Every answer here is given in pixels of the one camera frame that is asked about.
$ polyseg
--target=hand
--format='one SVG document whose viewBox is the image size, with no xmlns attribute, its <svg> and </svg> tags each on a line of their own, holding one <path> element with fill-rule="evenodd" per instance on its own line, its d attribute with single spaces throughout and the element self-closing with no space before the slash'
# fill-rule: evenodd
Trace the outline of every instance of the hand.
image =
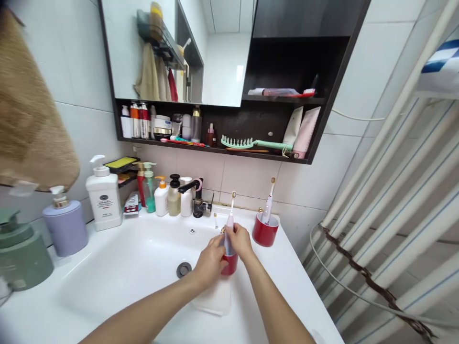
<svg viewBox="0 0 459 344">
<path fill-rule="evenodd" d="M 240 224 L 234 224 L 234 231 L 231 228 L 225 226 L 225 232 L 228 233 L 231 245 L 236 253 L 239 255 L 242 261 L 255 255 L 250 242 L 250 234 L 247 229 L 242 227 Z"/>
<path fill-rule="evenodd" d="M 220 276 L 228 262 L 221 260 L 226 253 L 225 247 L 220 246 L 223 234 L 213 237 L 207 247 L 199 255 L 195 269 L 191 272 L 196 277 L 203 290 L 209 288 Z"/>
</svg>

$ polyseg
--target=purple bottle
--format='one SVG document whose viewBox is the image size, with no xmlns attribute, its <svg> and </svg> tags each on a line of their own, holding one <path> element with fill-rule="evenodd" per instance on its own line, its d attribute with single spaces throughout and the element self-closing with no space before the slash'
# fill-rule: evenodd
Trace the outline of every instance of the purple bottle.
<svg viewBox="0 0 459 344">
<path fill-rule="evenodd" d="M 87 245 L 83 208 L 80 202 L 68 200 L 63 186 L 54 186 L 50 190 L 54 201 L 43 210 L 43 218 L 56 254 L 59 257 L 71 256 Z"/>
</svg>

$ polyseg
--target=mint green hair brush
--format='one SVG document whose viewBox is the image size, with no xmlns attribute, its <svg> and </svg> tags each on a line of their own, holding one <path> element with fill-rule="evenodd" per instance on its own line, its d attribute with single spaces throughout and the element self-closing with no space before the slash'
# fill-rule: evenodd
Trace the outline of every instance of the mint green hair brush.
<svg viewBox="0 0 459 344">
<path fill-rule="evenodd" d="M 234 139 L 230 139 L 226 137 L 225 135 L 221 136 L 220 142 L 223 143 L 227 147 L 236 148 L 236 149 L 248 149 L 248 148 L 252 148 L 253 146 L 262 146 L 262 147 L 268 147 L 268 148 L 274 148 L 274 149 L 280 149 L 280 150 L 285 149 L 286 151 L 291 151 L 293 149 L 293 145 L 286 145 L 283 143 L 267 142 L 267 141 L 261 141 L 261 140 L 254 141 L 252 138 L 246 139 L 246 140 L 234 140 Z"/>
</svg>

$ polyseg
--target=white sink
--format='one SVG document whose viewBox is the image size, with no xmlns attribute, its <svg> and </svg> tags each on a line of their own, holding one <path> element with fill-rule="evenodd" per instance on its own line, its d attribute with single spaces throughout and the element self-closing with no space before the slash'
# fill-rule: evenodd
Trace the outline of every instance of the white sink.
<svg viewBox="0 0 459 344">
<path fill-rule="evenodd" d="M 214 207 L 221 228 L 229 213 Z M 236 209 L 250 232 L 255 212 Z M 214 217 L 157 217 L 141 213 L 103 232 L 88 225 L 86 248 L 56 260 L 39 286 L 18 292 L 0 308 L 0 343 L 78 343 L 114 313 L 178 279 L 179 264 L 194 268 L 200 252 L 218 235 Z M 318 344 L 343 341 L 281 227 L 272 247 L 252 243 L 260 261 Z M 250 280 L 242 262 L 229 277 L 231 308 L 220 317 L 185 306 L 155 343 L 267 343 Z"/>
</svg>

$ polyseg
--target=mirror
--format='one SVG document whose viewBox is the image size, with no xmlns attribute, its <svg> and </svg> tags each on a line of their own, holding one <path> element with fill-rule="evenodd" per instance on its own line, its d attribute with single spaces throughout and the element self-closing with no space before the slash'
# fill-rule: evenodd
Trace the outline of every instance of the mirror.
<svg viewBox="0 0 459 344">
<path fill-rule="evenodd" d="M 115 98 L 239 107 L 256 0 L 101 0 Z"/>
</svg>

